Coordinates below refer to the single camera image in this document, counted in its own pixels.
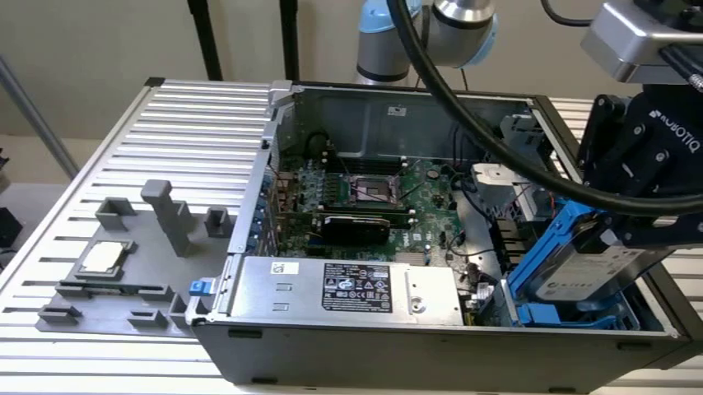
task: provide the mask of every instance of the green circuit board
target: green circuit board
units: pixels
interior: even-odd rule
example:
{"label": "green circuit board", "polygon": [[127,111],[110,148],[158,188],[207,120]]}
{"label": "green circuit board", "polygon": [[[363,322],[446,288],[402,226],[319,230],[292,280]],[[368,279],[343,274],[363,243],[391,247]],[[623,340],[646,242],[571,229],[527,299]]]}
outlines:
{"label": "green circuit board", "polygon": [[[449,240],[462,230],[457,208],[451,205],[453,172],[443,173],[442,164],[430,160],[417,161],[397,176],[327,173],[312,161],[291,161],[284,165],[296,172],[298,182],[286,193],[286,210],[279,218],[283,225],[279,244],[282,257],[388,262],[395,260],[398,253],[426,253],[427,245],[431,250],[442,249],[443,232],[445,240]],[[378,181],[395,185],[392,204],[359,193],[355,199],[352,185],[360,178],[371,184]],[[295,197],[296,205],[291,204],[291,197]],[[316,226],[326,215],[390,220],[392,226],[387,243],[359,247],[326,244]]]}

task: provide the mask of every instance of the warning label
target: warning label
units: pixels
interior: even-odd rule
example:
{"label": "warning label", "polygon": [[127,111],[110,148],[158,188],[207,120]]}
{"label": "warning label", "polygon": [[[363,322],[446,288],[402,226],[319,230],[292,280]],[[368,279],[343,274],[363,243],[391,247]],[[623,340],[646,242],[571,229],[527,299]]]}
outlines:
{"label": "warning label", "polygon": [[326,263],[322,285],[324,310],[394,312],[388,266]]}

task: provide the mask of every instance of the blue drive bracket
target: blue drive bracket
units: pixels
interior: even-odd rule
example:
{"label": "blue drive bracket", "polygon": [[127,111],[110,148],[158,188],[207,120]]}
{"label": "blue drive bracket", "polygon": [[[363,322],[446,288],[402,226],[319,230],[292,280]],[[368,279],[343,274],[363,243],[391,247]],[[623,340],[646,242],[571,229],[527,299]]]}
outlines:
{"label": "blue drive bracket", "polygon": [[519,323],[526,327],[609,329],[614,328],[618,318],[607,315],[589,323],[562,321],[554,304],[526,303],[518,306]]}
{"label": "blue drive bracket", "polygon": [[579,218],[593,211],[594,208],[578,202],[569,202],[563,207],[538,243],[527,252],[514,272],[507,276],[507,285],[514,298],[519,297],[523,286],[527,285],[533,274],[539,270],[551,253],[571,241],[574,237],[571,231]]}

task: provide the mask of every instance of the wire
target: wire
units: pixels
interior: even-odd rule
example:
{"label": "wire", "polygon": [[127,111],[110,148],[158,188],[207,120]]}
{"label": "wire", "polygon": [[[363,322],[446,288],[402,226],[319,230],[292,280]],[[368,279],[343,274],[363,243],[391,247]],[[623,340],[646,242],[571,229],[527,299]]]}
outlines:
{"label": "wire", "polygon": [[557,195],[575,200],[593,208],[627,214],[631,216],[677,216],[703,212],[703,195],[682,197],[627,197],[589,188],[562,177],[546,172],[518,154],[494,135],[487,122],[462,105],[459,98],[439,75],[438,68],[422,48],[421,38],[415,31],[407,4],[405,0],[387,0],[391,18],[402,38],[407,56],[421,75],[427,89],[450,116],[463,126],[462,132],[473,131],[474,139],[489,153],[515,173],[530,179],[535,184],[553,191]]}
{"label": "wire", "polygon": [[571,19],[565,18],[559,14],[557,14],[557,11],[554,11],[554,8],[551,7],[550,0],[541,0],[542,1],[542,8],[545,9],[545,12],[547,13],[547,16],[553,21],[555,21],[559,25],[567,26],[567,27],[590,27],[593,19]]}
{"label": "wire", "polygon": [[324,129],[315,130],[308,134],[308,137],[306,138],[306,145],[303,146],[303,157],[310,157],[310,142],[312,139],[318,136],[324,136],[327,140],[330,140],[330,134],[326,132]]}
{"label": "wire", "polygon": [[395,177],[398,177],[403,171],[410,171],[421,162],[422,159],[418,159],[409,167],[403,167],[401,170],[398,170],[398,173],[395,173],[391,178],[394,179]]}
{"label": "wire", "polygon": [[451,239],[451,242],[450,242],[451,253],[454,253],[459,257],[469,258],[469,257],[475,257],[477,255],[482,255],[483,253],[491,253],[495,251],[494,249],[485,249],[483,251],[479,251],[478,253],[458,253],[457,250],[454,249],[454,243],[458,241],[458,238],[462,234],[463,234],[463,230],[459,233],[457,233],[454,236],[454,239]]}
{"label": "wire", "polygon": [[466,198],[466,200],[470,201],[470,205],[474,207],[474,210],[477,210],[477,212],[482,215],[482,217],[486,218],[486,221],[489,221],[489,223],[493,223],[494,222],[494,218],[491,218],[489,213],[479,207],[479,205],[477,204],[477,202],[471,198],[470,191],[466,188],[465,179],[462,179],[462,193],[463,193],[463,197]]}
{"label": "wire", "polygon": [[703,93],[703,64],[687,47],[678,43],[667,45],[659,49],[659,55],[695,90]]}
{"label": "wire", "polygon": [[503,210],[501,210],[501,216],[507,216],[507,210],[510,210],[510,207],[518,202],[518,199],[521,196],[523,196],[527,192],[527,189],[530,189],[534,185],[527,185],[522,191],[519,191],[518,195],[515,196],[515,199],[503,207]]}
{"label": "wire", "polygon": [[470,89],[470,83],[466,81],[466,71],[462,70],[462,79],[463,79],[463,89],[467,91]]}

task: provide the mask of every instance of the black cable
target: black cable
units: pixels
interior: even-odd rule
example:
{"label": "black cable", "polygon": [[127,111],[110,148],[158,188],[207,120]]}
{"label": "black cable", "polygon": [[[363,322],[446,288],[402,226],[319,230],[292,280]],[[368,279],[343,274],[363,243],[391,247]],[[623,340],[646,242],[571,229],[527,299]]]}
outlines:
{"label": "black cable", "polygon": [[659,49],[659,55],[697,91],[703,92],[703,62],[687,50],[687,46],[670,44]]}
{"label": "black cable", "polygon": [[208,0],[188,0],[188,9],[196,24],[198,42],[200,43],[208,79],[211,81],[223,81],[218,43],[215,42],[212,21],[210,19]]}
{"label": "black cable", "polygon": [[469,257],[475,257],[477,255],[482,255],[483,253],[491,253],[494,252],[495,250],[494,249],[485,249],[483,251],[479,251],[478,253],[458,253],[457,250],[454,249],[454,243],[458,241],[458,238],[459,236],[462,235],[463,232],[459,232],[454,235],[454,238],[451,239],[451,242],[450,242],[450,251],[451,253],[454,253],[457,256],[459,257],[465,257],[465,258],[469,258]]}
{"label": "black cable", "polygon": [[493,223],[494,219],[491,218],[489,213],[479,207],[479,205],[477,204],[477,202],[474,202],[474,199],[471,198],[470,191],[466,188],[465,180],[462,179],[461,182],[462,182],[462,193],[463,193],[463,196],[466,197],[466,200],[470,201],[470,205],[474,207],[474,210],[477,210],[477,212],[482,215],[482,217],[486,218],[486,221],[489,221],[489,223]]}
{"label": "black cable", "polygon": [[559,25],[567,26],[567,27],[590,27],[593,19],[571,19],[565,18],[559,14],[557,14],[557,11],[554,11],[554,8],[551,7],[550,0],[541,0],[542,1],[542,8],[545,9],[545,12],[547,13],[547,16],[553,21],[555,21]]}
{"label": "black cable", "polygon": [[283,66],[286,79],[300,80],[300,61],[298,59],[298,0],[279,0],[282,19]]}
{"label": "black cable", "polygon": [[407,56],[435,100],[463,126],[463,132],[473,131],[474,139],[513,171],[555,194],[602,210],[633,216],[677,216],[703,212],[703,195],[661,198],[622,196],[569,181],[546,172],[526,160],[494,135],[486,121],[465,108],[447,86],[438,68],[433,65],[433,61],[422,48],[405,0],[387,0],[387,2]]}
{"label": "black cable", "polygon": [[326,132],[324,129],[318,129],[314,132],[311,132],[308,134],[308,137],[306,138],[306,144],[303,146],[303,157],[304,158],[310,157],[310,143],[312,139],[316,138],[318,136],[324,136],[326,139],[330,140],[330,134]]}
{"label": "black cable", "polygon": [[467,91],[470,89],[470,83],[466,81],[466,71],[462,69],[462,79],[463,79],[463,89]]}

